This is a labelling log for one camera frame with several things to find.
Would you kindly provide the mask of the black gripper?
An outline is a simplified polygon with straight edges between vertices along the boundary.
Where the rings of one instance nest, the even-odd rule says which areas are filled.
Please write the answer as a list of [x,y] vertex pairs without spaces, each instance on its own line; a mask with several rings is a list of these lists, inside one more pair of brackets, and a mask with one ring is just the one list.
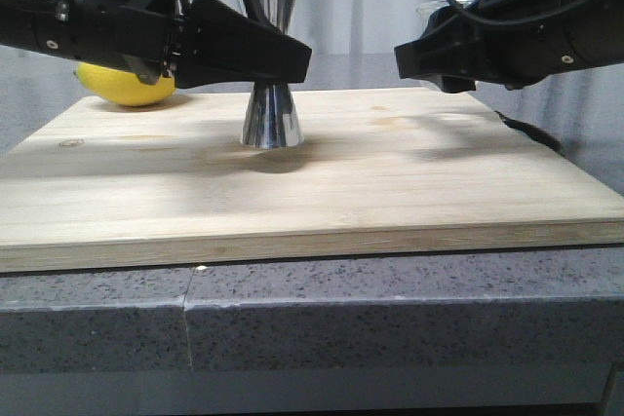
[[171,77],[188,0],[1,0],[1,43],[135,74]]
[[623,60],[623,0],[475,0],[467,11],[469,22],[452,7],[419,9],[423,32],[394,48],[399,76],[459,94]]

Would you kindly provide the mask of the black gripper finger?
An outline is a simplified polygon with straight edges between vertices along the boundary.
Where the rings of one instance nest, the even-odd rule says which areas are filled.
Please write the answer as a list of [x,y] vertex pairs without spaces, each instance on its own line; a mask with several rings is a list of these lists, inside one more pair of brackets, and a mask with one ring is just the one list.
[[301,83],[312,50],[220,0],[193,0],[175,60],[175,86],[230,82]]

